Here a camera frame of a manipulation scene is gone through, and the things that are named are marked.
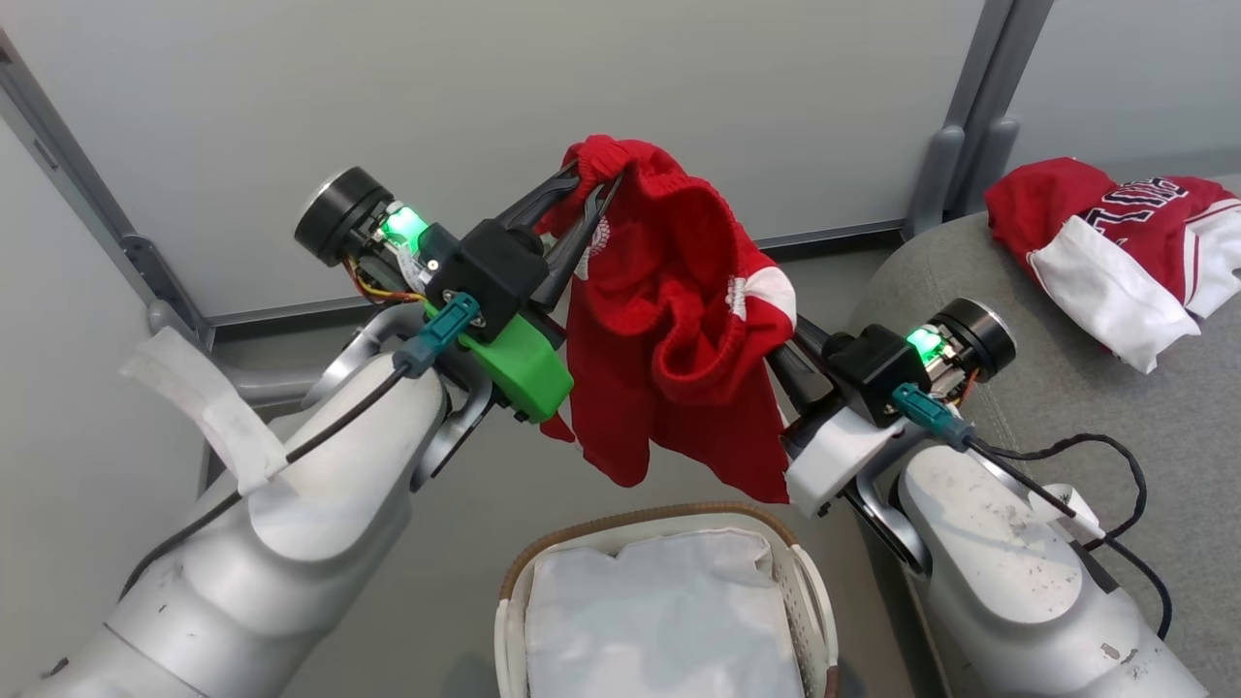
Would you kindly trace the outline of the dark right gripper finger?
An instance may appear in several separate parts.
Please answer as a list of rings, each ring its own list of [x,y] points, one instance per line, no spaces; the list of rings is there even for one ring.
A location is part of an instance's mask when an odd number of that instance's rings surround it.
[[[766,361],[793,410],[784,419],[786,428],[798,428],[798,424],[800,428],[820,428],[834,417],[834,385],[793,347],[777,348]]]
[[[804,315],[795,317],[794,345],[804,355],[831,355],[836,351],[836,337],[824,332]]]

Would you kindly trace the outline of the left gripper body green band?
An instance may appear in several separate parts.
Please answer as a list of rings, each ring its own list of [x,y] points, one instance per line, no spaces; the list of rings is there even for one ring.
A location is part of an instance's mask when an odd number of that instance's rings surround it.
[[[354,166],[315,191],[294,238],[321,265],[345,267],[367,301],[412,312],[392,361],[400,376],[438,369],[462,385],[464,370],[449,365],[462,358],[483,373],[484,397],[545,424],[573,385],[557,354],[562,327],[530,306],[555,242],[506,238],[496,216],[454,236]]]

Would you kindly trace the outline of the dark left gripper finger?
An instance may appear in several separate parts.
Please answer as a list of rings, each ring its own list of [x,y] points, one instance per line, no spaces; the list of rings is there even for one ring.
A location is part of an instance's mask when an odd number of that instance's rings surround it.
[[[577,161],[558,168],[553,176],[546,178],[540,185],[532,188],[517,202],[506,207],[495,222],[506,238],[539,238],[536,227],[546,212],[562,202],[572,194],[581,183],[577,171]]]
[[[616,176],[589,191],[585,199],[585,212],[581,212],[566,233],[558,236],[557,242],[553,243],[545,258],[549,273],[530,297],[532,308],[540,312],[551,312],[555,306],[558,306],[563,291],[570,286],[578,265],[589,250],[594,230],[598,229],[623,181],[623,176]]]

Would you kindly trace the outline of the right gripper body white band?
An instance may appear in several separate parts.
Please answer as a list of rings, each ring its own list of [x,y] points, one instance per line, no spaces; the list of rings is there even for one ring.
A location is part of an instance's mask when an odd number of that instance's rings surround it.
[[[817,514],[872,462],[880,450],[917,426],[965,450],[970,433],[953,409],[975,385],[1011,364],[1016,343],[988,306],[956,298],[913,330],[869,324],[835,333],[831,355],[804,355],[834,385],[834,417],[820,428],[786,428],[789,501]]]

